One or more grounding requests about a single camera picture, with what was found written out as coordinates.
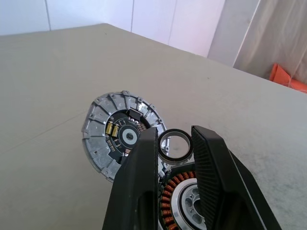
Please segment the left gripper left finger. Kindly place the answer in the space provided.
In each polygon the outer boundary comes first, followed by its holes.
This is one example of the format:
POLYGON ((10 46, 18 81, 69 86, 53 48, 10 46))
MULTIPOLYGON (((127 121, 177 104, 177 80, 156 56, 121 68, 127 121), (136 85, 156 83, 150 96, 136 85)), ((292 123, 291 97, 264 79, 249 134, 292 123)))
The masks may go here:
POLYGON ((115 176, 104 230, 158 228, 158 147, 155 127, 140 134, 115 176))

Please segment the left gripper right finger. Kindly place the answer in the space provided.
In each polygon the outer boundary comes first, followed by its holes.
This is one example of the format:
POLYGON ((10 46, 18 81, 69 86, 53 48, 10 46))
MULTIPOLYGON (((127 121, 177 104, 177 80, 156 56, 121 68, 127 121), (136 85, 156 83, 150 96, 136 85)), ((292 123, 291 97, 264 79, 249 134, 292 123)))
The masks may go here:
POLYGON ((255 178, 224 139, 201 126, 192 126, 191 137, 207 229, 281 229, 255 178))

